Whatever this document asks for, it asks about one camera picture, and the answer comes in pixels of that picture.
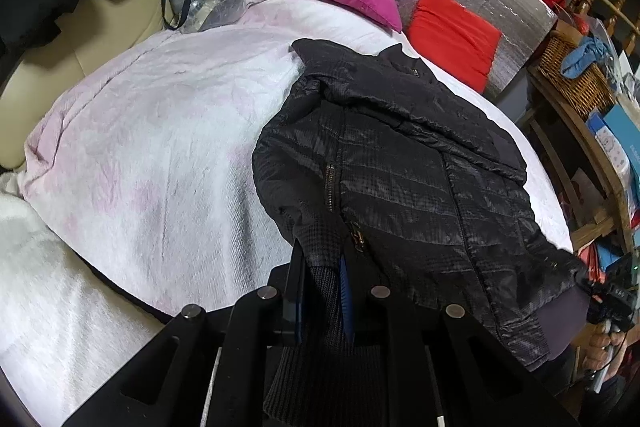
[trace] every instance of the jacket zipper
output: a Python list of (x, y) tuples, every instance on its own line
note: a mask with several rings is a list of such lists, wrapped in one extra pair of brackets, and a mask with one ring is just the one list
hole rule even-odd
[(326, 206), (329, 212), (334, 211), (334, 180), (335, 180), (335, 165), (327, 163), (324, 170), (324, 194), (326, 197)]
[(362, 230), (360, 230), (360, 227), (354, 221), (349, 222), (349, 229), (351, 230), (351, 238), (353, 239), (353, 245), (356, 247), (356, 250), (364, 253), (365, 242)]

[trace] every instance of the beige leather sofa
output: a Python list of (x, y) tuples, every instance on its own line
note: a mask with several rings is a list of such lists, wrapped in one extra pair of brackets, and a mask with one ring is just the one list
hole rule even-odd
[(160, 0), (80, 0), (73, 13), (57, 19), (60, 35), (46, 46), (28, 50), (0, 92), (2, 167), (16, 169), (24, 163), (25, 139), (60, 94), (163, 29), (160, 4)]

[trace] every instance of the black cable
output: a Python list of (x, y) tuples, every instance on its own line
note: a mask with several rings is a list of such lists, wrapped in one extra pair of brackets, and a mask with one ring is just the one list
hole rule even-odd
[(622, 339), (622, 342), (620, 343), (620, 347), (616, 351), (616, 354), (613, 355), (613, 357), (611, 357), (611, 360), (609, 360), (609, 362), (607, 362), (605, 365), (603, 365), (602, 368), (600, 368), (598, 371), (602, 371), (603, 369), (606, 369), (607, 367), (609, 367), (609, 365), (611, 365), (611, 362), (613, 362), (616, 359), (616, 357), (620, 354), (620, 351), (622, 351), (622, 347), (625, 345), (626, 336), (628, 334), (629, 334), (629, 332), (627, 330), (627, 332), (625, 333), (624, 338)]

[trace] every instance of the white bedspread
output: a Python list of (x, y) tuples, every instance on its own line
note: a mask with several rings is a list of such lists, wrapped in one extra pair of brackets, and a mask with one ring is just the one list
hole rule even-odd
[[(300, 74), (296, 38), (377, 54), (404, 36), (320, 0), (271, 0), (234, 26), (163, 32), (58, 99), (26, 147), (25, 198), (108, 279), (176, 314), (188, 302), (229, 305), (285, 263), (289, 245), (260, 205), (251, 154)], [(546, 237), (570, 249), (550, 182), (497, 108), (428, 63), (482, 108), (527, 161), (526, 189)]]
[(59, 427), (161, 328), (116, 295), (0, 176), (0, 367), (41, 427)]

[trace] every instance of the quilted jacket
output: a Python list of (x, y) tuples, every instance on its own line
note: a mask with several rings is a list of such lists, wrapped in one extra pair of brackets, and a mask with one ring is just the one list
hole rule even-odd
[[(582, 264), (535, 223), (511, 136), (400, 44), (377, 57), (329, 41), (292, 47), (305, 70), (260, 134), (254, 180), (302, 246), (316, 308), (302, 346), (285, 349), (267, 412), (290, 425), (377, 424), (349, 413), (349, 402), (373, 415), (383, 401), (375, 383), (354, 383), (382, 371), (375, 348), (342, 331), (338, 272), (352, 237), (392, 291), (436, 309), (459, 303), (524, 365), (545, 362), (536, 311), (575, 286)], [(296, 407), (317, 393), (345, 402), (329, 423)]]

